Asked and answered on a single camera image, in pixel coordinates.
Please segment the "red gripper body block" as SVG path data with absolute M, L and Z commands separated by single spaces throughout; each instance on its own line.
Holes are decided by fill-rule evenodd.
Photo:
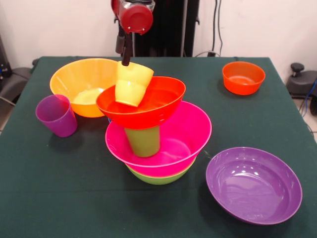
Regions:
M 111 8 L 127 34 L 143 35 L 153 24 L 153 0 L 112 0 Z

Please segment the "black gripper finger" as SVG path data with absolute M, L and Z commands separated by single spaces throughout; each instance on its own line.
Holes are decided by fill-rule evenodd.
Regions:
M 132 34 L 125 34 L 124 47 L 122 53 L 122 65 L 128 66 L 132 56 Z
M 125 32 L 124 32 L 122 27 L 119 27 L 118 28 L 118 35 L 116 38 L 116 48 L 115 48 L 115 52 L 117 54 L 123 53 L 124 44 L 125 44 Z

